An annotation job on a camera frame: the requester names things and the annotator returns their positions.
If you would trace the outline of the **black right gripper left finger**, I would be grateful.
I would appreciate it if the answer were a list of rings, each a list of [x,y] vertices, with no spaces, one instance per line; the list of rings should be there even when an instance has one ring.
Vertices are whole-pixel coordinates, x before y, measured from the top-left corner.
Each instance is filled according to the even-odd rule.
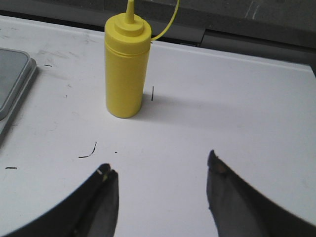
[[[112,237],[118,212],[118,173],[104,163],[62,202],[7,236]]]

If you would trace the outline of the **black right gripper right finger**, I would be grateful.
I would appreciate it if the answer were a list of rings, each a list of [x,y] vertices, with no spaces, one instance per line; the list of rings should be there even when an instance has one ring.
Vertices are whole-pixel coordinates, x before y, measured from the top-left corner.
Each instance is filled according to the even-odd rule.
[[[255,190],[211,150],[207,199],[220,237],[314,237],[316,227]]]

